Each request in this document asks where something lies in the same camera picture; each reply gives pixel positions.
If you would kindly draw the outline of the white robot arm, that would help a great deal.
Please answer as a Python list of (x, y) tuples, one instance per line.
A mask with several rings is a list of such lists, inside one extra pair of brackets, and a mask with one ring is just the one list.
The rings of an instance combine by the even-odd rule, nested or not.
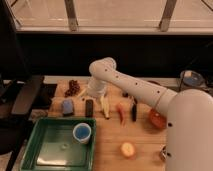
[(165, 171), (213, 171), (213, 96), (198, 89), (179, 93), (120, 73), (106, 57), (92, 62), (89, 94), (111, 83), (167, 118)]

